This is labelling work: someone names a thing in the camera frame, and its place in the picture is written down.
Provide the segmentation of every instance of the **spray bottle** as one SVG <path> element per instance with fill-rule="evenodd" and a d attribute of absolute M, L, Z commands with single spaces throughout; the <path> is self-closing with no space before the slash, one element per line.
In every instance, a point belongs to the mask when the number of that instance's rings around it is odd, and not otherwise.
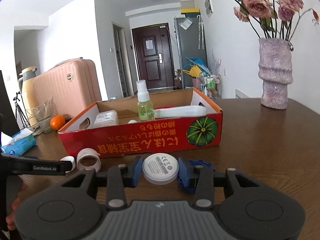
<path fill-rule="evenodd" d="M 138 113 L 140 121 L 151 121 L 155 119 L 153 104 L 147 90 L 145 80 L 137 81 L 138 88 Z"/>

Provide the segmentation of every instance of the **green pumpkin illustration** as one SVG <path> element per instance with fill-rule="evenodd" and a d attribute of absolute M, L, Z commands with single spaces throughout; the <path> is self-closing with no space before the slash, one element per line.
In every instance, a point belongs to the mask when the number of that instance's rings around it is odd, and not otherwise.
<path fill-rule="evenodd" d="M 188 142 L 202 147 L 213 141 L 218 132 L 218 123 L 209 117 L 201 117 L 195 120 L 187 130 Z"/>

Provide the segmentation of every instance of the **tripod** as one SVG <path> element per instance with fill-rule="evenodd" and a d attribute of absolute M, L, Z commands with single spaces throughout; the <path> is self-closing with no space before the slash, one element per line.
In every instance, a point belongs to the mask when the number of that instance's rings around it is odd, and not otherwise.
<path fill-rule="evenodd" d="M 16 93 L 16 97 L 13 98 L 13 101 L 15 101 L 14 105 L 16 106 L 16 121 L 18 120 L 18 113 L 19 113 L 19 117 L 21 119 L 21 122 L 22 122 L 22 126 L 23 128 L 27 128 L 30 126 L 30 122 L 29 122 L 29 119 L 26 118 L 26 116 L 24 115 L 21 107 L 19 106 L 18 104 L 18 101 L 20 101 L 20 99 L 18 98 L 18 95 L 20 94 L 20 92 L 17 92 Z"/>

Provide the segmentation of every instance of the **brown table top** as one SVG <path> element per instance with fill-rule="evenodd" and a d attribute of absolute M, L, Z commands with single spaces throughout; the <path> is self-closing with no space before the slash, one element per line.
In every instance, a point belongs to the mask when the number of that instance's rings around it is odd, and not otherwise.
<path fill-rule="evenodd" d="M 285 111 L 265 108 L 258 98 L 216 102 L 224 111 L 220 145 L 171 154 L 176 158 L 211 162 L 217 171 L 238 168 L 293 197 L 306 211 L 306 224 L 299 240 L 319 239 L 320 115 L 294 100 L 289 100 Z M 37 146 L 27 152 L 27 156 L 59 160 L 66 155 L 55 132 L 40 135 L 36 141 Z M 102 159 L 101 170 L 129 163 L 134 156 Z M 20 193 L 22 200 L 64 179 L 58 176 L 22 177 L 29 186 Z M 105 188 L 99 189 L 99 203 L 105 202 L 105 192 Z M 178 189 L 177 181 L 158 186 L 150 184 L 143 175 L 137 188 L 126 188 L 125 192 L 128 202 L 132 199 L 192 201 L 193 198 Z M 216 188 L 215 199 L 216 203 L 224 200 L 222 188 Z M 14 235 L 12 239 L 20 239 L 16 233 Z"/>

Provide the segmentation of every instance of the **barcode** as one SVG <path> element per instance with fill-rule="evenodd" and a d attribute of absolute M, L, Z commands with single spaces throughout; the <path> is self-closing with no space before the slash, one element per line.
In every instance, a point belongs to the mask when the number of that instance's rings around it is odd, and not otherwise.
<path fill-rule="evenodd" d="M 163 170 L 164 174 L 168 174 L 169 172 L 167 171 L 167 169 L 165 168 L 164 164 L 160 160 L 160 157 L 156 157 L 156 160 L 157 160 L 157 163 L 160 165 L 161 169 Z"/>

